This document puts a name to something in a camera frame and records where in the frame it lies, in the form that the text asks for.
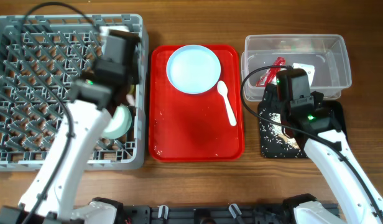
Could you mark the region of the yellow plastic cup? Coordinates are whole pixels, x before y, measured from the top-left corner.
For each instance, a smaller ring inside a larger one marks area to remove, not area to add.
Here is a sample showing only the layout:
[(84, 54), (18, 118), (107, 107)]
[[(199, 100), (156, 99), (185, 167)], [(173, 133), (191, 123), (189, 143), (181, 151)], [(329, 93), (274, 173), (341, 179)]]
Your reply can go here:
[(133, 94), (135, 89), (136, 89), (136, 86), (135, 85), (131, 85), (128, 93), (129, 94)]

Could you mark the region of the food scraps and rice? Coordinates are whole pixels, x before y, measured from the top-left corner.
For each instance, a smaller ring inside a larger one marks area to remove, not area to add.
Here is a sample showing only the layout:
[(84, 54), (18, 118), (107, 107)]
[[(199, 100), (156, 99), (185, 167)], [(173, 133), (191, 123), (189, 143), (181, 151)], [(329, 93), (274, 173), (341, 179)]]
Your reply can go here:
[(296, 140), (288, 138), (284, 130), (281, 126), (259, 120), (261, 155), (271, 159), (307, 158)]

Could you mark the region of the red sauce packet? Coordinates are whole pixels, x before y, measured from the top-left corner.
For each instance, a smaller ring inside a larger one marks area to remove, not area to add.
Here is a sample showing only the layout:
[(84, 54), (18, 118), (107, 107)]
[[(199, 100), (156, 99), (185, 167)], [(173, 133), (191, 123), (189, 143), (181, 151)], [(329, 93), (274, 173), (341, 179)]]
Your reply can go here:
[[(278, 57), (276, 61), (273, 63), (273, 66), (283, 66), (285, 65), (286, 60), (283, 57)], [(276, 73), (281, 71), (282, 68), (270, 68), (268, 69), (263, 76), (260, 77), (260, 79), (257, 81), (256, 86), (266, 86), (267, 84), (271, 83), (272, 80), (276, 77)]]

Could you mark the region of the green shallow bowl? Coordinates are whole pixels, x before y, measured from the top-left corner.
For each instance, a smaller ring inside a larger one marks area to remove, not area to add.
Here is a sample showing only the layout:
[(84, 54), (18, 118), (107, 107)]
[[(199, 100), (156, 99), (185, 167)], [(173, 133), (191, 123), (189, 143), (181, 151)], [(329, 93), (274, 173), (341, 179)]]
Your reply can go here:
[(125, 135), (132, 124), (132, 115), (129, 108), (125, 105), (120, 105), (103, 131), (101, 137), (105, 139), (117, 139)]

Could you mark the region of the light blue plate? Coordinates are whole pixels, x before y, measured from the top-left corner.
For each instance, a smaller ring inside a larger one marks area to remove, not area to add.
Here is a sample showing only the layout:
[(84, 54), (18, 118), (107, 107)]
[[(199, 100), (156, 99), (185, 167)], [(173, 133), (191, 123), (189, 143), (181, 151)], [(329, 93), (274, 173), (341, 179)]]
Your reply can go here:
[(185, 45), (169, 57), (166, 74), (175, 89), (197, 95), (217, 84), (221, 76), (221, 64), (209, 48), (202, 45)]

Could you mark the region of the white plastic spoon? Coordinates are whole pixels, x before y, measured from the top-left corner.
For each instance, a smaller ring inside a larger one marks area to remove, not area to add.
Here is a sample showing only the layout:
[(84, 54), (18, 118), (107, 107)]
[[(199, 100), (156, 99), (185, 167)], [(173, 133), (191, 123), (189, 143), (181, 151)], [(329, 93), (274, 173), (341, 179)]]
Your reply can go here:
[(231, 126), (237, 125), (236, 117), (228, 99), (228, 88), (224, 81), (220, 80), (217, 84), (217, 91), (223, 97), (226, 113)]

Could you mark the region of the white plastic fork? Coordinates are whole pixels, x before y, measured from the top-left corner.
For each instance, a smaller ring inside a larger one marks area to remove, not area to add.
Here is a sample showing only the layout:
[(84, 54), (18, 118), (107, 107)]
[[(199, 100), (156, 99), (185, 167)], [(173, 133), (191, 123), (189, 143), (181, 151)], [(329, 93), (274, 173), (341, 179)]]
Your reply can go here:
[(135, 100), (134, 96), (131, 94), (126, 95), (126, 101), (127, 101), (129, 106), (135, 106), (136, 105), (136, 100)]

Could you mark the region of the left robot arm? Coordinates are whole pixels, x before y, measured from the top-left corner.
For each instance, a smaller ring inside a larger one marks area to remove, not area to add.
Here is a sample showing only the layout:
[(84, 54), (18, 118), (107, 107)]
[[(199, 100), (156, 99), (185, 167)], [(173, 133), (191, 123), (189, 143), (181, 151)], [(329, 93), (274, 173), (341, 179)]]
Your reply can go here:
[(3, 206), (0, 223), (86, 223), (76, 217), (75, 195), (87, 161), (131, 85), (139, 81), (134, 66), (141, 38), (111, 29), (102, 56), (90, 72), (73, 80), (64, 118), (36, 178), (18, 206)]

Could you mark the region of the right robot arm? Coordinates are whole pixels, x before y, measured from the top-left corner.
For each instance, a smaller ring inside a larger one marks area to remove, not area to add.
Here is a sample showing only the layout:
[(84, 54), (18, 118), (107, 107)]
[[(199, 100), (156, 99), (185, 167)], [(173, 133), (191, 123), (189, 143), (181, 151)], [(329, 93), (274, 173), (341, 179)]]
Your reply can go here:
[(354, 157), (323, 94), (311, 91), (306, 71), (276, 74), (280, 120), (288, 137), (319, 168), (348, 223), (383, 223), (383, 199)]

